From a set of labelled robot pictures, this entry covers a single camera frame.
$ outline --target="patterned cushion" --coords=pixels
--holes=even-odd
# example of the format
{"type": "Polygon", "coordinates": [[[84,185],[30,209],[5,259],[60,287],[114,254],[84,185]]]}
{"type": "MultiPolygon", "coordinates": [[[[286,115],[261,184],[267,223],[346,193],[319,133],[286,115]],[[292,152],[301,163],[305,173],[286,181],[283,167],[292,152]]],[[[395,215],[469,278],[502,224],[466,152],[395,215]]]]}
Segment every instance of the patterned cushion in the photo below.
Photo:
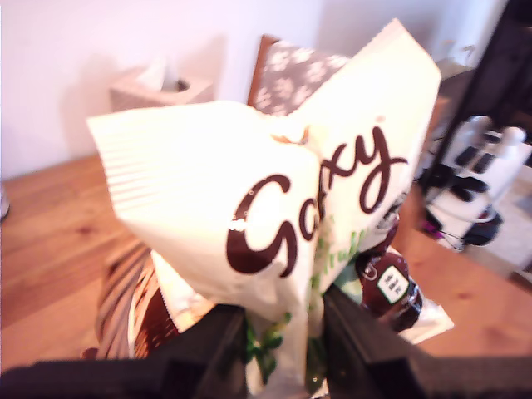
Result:
{"type": "Polygon", "coordinates": [[[283,41],[273,44],[262,70],[255,108],[265,114],[288,115],[348,60],[283,41]]]}

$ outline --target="chocolate bag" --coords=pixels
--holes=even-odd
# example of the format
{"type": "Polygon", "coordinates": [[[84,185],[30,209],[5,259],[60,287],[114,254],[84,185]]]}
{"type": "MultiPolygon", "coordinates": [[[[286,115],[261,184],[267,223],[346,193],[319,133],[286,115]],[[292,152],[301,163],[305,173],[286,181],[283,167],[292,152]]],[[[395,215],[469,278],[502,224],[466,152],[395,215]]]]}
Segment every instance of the chocolate bag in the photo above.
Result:
{"type": "Polygon", "coordinates": [[[394,21],[290,116],[215,101],[89,120],[117,216],[195,292],[249,310],[252,394],[316,388],[321,295],[388,235],[438,84],[394,21]]]}

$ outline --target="wooden tabletop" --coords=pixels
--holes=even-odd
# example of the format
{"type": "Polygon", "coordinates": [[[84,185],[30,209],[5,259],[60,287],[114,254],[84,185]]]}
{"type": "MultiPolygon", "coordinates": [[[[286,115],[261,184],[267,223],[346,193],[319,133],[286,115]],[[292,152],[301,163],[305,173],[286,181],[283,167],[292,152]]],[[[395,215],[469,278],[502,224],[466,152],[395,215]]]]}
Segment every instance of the wooden tabletop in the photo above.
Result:
{"type": "MultiPolygon", "coordinates": [[[[5,183],[2,369],[76,358],[96,345],[101,267],[125,228],[113,215],[99,157],[5,183]]],[[[412,231],[403,250],[423,293],[456,326],[421,344],[437,356],[532,354],[532,295],[412,231]]]]}

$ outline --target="tissue box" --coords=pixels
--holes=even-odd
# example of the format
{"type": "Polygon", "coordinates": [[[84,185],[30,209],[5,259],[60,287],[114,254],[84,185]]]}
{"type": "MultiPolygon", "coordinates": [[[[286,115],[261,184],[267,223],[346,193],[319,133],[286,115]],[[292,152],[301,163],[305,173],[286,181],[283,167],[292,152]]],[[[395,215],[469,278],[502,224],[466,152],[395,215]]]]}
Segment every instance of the tissue box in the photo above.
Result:
{"type": "Polygon", "coordinates": [[[126,72],[111,85],[113,112],[154,106],[177,106],[214,99],[213,84],[197,77],[186,77],[177,84],[176,91],[154,91],[137,81],[144,68],[126,72]]]}

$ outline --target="green leaf print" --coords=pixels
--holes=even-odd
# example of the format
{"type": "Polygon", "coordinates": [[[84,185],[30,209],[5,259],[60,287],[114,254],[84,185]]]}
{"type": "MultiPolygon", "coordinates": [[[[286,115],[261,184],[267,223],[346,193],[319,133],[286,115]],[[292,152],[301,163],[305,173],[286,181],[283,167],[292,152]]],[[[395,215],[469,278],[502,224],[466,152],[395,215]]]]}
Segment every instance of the green leaf print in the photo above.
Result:
{"type": "Polygon", "coordinates": [[[263,332],[260,342],[257,340],[251,323],[247,322],[246,364],[251,362],[253,358],[257,359],[264,384],[268,383],[269,376],[277,366],[277,361],[271,351],[278,349],[283,344],[282,331],[290,323],[290,320],[292,320],[292,314],[286,312],[281,322],[272,324],[263,332]]]}

